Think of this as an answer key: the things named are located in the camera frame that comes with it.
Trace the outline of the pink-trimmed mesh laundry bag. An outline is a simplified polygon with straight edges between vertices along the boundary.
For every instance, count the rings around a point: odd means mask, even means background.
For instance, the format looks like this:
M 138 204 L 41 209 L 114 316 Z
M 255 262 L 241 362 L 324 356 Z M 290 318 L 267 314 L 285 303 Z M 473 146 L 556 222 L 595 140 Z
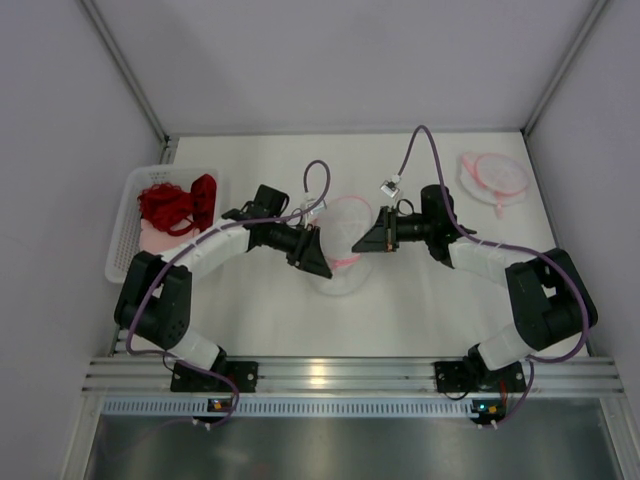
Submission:
M 352 247 L 373 226 L 369 203 L 355 195 L 336 198 L 314 219 L 320 228 L 320 245 L 332 277 L 311 278 L 314 288 L 329 296 L 344 296 L 359 289 L 368 279 L 372 264 Z

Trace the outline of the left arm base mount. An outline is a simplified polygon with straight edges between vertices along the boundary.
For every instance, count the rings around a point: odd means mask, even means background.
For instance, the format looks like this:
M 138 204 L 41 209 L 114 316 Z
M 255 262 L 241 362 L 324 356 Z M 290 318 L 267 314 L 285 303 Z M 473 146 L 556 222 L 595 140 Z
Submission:
M 170 391 L 173 393 L 232 392 L 254 393 L 258 381 L 259 364 L 254 361 L 222 360 L 212 373 L 188 367 L 177 362 L 172 367 Z

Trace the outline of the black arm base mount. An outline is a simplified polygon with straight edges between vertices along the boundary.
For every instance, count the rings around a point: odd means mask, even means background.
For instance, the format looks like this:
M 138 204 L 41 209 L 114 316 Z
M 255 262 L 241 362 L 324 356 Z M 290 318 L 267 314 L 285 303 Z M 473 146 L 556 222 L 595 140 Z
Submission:
M 488 370 L 480 360 L 444 360 L 434 363 L 436 391 L 454 398 L 471 393 L 523 393 L 525 375 L 515 362 Z

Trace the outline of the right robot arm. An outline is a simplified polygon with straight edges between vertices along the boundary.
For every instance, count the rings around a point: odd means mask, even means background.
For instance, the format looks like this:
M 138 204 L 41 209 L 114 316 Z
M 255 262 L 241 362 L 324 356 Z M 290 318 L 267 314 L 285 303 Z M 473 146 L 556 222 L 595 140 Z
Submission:
M 541 253 L 530 248 L 481 241 L 461 226 L 447 188 L 428 185 L 421 191 L 421 210 L 403 216 L 383 207 L 373 226 L 355 242 L 355 253 L 391 253 L 407 242 L 423 242 L 437 262 L 474 273 L 506 289 L 512 322 L 473 346 L 466 358 L 497 371 L 572 336 L 584 346 L 597 311 L 569 254 L 559 248 Z

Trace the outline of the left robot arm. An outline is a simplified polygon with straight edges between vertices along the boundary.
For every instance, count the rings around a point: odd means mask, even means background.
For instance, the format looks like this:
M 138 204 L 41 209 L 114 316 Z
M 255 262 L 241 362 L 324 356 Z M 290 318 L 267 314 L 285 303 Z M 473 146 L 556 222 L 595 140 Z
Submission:
M 255 247 L 284 253 L 287 263 L 303 272 L 333 276 L 320 228 L 290 226 L 278 218 L 288 200 L 287 194 L 261 185 L 253 200 L 226 212 L 194 239 L 161 254 L 136 254 L 115 307 L 115 323 L 178 360 L 218 370 L 226 352 L 190 326 L 195 282 Z

